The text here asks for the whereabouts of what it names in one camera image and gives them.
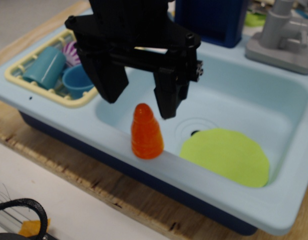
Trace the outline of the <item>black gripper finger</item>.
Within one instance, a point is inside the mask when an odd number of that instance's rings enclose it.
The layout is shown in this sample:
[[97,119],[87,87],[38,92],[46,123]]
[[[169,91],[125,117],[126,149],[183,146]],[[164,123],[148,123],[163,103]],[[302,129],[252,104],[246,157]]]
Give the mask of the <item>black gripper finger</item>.
[[153,75],[154,93],[160,115],[163,119],[174,118],[179,105],[187,98],[189,81],[168,68],[160,68]]
[[112,104],[129,84],[125,67],[114,64],[110,55],[79,54],[81,64],[101,97]]

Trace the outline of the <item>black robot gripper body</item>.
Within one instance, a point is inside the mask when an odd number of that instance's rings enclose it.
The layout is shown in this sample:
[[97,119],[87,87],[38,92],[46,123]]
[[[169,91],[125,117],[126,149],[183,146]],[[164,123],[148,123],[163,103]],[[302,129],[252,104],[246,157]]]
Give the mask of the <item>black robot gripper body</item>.
[[110,67],[124,66],[156,74],[168,72],[173,82],[198,81],[199,35],[173,22],[166,0],[92,0],[90,15],[70,16],[77,52],[96,82]]

